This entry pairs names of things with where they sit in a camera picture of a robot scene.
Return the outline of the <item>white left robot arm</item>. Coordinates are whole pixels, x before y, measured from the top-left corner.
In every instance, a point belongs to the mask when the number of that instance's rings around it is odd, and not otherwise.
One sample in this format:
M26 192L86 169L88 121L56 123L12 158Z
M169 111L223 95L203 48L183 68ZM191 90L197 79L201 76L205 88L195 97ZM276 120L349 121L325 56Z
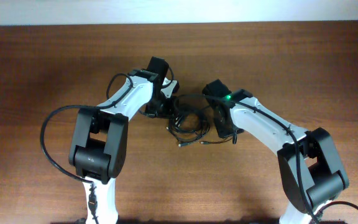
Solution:
M171 100L178 89L174 79L133 70L99 111L79 110L69 153L69 163L85 178L87 216L78 223L117 223L116 177L126 159L129 121L151 100Z

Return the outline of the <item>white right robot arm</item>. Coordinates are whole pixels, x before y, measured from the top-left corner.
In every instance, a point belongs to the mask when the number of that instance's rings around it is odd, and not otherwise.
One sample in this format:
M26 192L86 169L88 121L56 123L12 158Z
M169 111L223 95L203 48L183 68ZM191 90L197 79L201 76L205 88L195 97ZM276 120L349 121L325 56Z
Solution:
M277 157L289 201L280 223L319 223L319 214L349 186L331 135L309 131L271 112L244 89L218 91L211 99L237 129L253 135Z

